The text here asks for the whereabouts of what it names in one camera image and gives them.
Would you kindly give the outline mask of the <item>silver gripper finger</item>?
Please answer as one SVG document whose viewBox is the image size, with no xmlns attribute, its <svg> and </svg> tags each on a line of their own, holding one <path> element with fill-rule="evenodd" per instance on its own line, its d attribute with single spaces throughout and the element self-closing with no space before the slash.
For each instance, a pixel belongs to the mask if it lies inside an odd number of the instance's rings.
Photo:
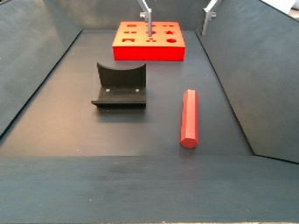
<svg viewBox="0 0 299 224">
<path fill-rule="evenodd" d="M 208 5 L 202 8 L 204 19 L 202 19 L 202 26 L 201 26 L 201 31 L 200 31 L 201 36 L 205 35 L 208 22 L 216 17 L 214 9 L 217 7 L 218 2 L 220 2 L 220 0 L 209 0 Z"/>
<path fill-rule="evenodd" d="M 140 18 L 146 22 L 146 35 L 152 36 L 152 9 L 148 7 L 145 0 L 137 0 L 141 8 Z"/>
</svg>

